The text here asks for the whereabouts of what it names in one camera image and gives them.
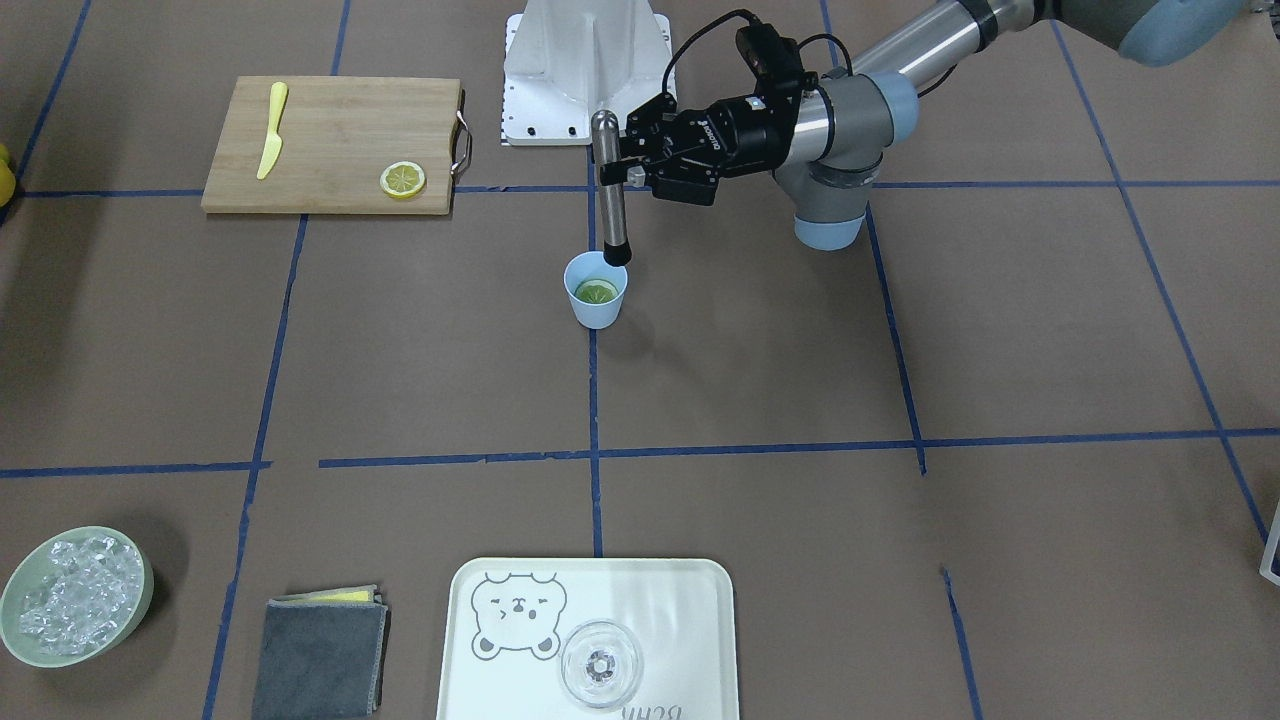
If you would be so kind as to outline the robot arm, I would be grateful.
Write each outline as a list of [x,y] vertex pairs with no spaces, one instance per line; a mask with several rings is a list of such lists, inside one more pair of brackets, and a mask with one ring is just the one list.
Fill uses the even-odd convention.
[[750,12],[735,36],[755,85],[707,108],[678,106],[663,87],[620,119],[591,119],[603,258],[632,256],[625,188],[709,206],[728,178],[767,173],[794,204],[812,249],[845,249],[865,220],[887,149],[916,128],[929,88],[1000,37],[1056,20],[1119,56],[1165,67],[1193,54],[1242,9],[1239,1],[937,1],[872,49],[826,73],[803,64],[801,42]]

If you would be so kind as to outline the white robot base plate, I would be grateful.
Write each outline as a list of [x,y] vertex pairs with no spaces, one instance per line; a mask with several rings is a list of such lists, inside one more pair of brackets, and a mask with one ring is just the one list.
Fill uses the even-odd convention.
[[589,145],[598,111],[625,123],[659,94],[673,51],[649,1],[526,3],[506,20],[502,143]]

